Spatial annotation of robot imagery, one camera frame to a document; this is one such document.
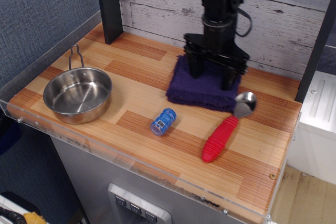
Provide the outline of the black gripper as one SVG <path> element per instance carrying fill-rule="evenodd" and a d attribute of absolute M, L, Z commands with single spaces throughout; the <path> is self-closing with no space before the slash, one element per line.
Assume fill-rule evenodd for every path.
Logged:
<path fill-rule="evenodd" d="M 202 34 L 184 35 L 184 47 L 190 75 L 197 79 L 204 72 L 204 62 L 210 61 L 223 67 L 221 89 L 232 90 L 245 74 L 249 55 L 235 44 L 237 20 L 216 23 L 202 20 Z"/>

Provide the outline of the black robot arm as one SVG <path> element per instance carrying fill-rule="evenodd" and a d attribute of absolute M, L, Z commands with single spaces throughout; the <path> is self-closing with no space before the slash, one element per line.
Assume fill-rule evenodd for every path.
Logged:
<path fill-rule="evenodd" d="M 184 47 L 189 72 L 199 78 L 205 63 L 212 62 L 222 69 L 221 89 L 232 88 L 237 78 L 246 72 L 249 55 L 235 44 L 238 15 L 248 17 L 239 8 L 243 0 L 202 0 L 203 33 L 185 34 Z"/>

